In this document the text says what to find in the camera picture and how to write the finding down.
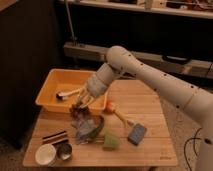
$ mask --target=small cup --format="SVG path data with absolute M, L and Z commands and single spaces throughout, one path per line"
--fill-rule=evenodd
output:
M 57 148 L 57 156 L 61 160 L 67 160 L 72 156 L 72 146 L 68 143 L 61 144 Z

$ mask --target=floor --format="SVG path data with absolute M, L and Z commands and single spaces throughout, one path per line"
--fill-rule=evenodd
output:
M 168 124 L 168 128 L 174 143 L 174 148 L 178 157 L 179 164 L 177 167 L 159 167 L 156 171 L 187 171 L 189 170 L 184 159 L 183 147 L 185 141 L 192 137 L 195 131 L 199 128 L 199 125 L 192 121 L 178 109 L 173 107 L 169 102 L 161 98 L 161 104 L 165 113 L 165 118 Z M 65 170 L 79 170 L 79 171 L 98 171 L 99 168 L 25 168 L 22 166 L 22 160 L 25 154 L 27 144 L 29 142 L 31 130 L 28 131 L 25 139 L 23 140 L 23 148 L 21 150 L 15 150 L 11 146 L 8 146 L 3 140 L 0 139 L 0 171 L 65 171 Z M 189 156 L 190 164 L 192 168 L 195 165 L 195 154 L 192 148 L 192 143 L 187 146 L 187 154 Z M 146 171 L 148 168 L 102 168 L 103 171 Z

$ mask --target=white bowl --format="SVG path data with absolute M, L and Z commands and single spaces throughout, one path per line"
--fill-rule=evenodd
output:
M 38 148 L 35 154 L 35 160 L 39 165 L 48 166 L 54 163 L 56 159 L 56 149 L 52 144 L 44 144 Z

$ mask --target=table leg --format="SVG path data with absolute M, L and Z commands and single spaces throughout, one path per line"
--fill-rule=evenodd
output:
M 156 171 L 156 169 L 157 169 L 157 167 L 152 166 L 152 167 L 150 167 L 150 168 L 149 168 L 149 170 L 148 170 L 148 171 Z

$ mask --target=metal rod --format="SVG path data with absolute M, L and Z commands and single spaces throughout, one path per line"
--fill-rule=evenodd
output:
M 71 38 L 72 38 L 72 41 L 73 41 L 74 45 L 76 45 L 77 42 L 76 42 L 76 37 L 75 37 L 73 25 L 72 25 L 72 19 L 71 19 L 71 14 L 70 14 L 70 10 L 69 10 L 69 4 L 68 4 L 67 0 L 64 0 L 64 1 L 65 1 L 67 17 L 68 17 L 68 23 L 69 23 L 70 32 L 71 32 Z

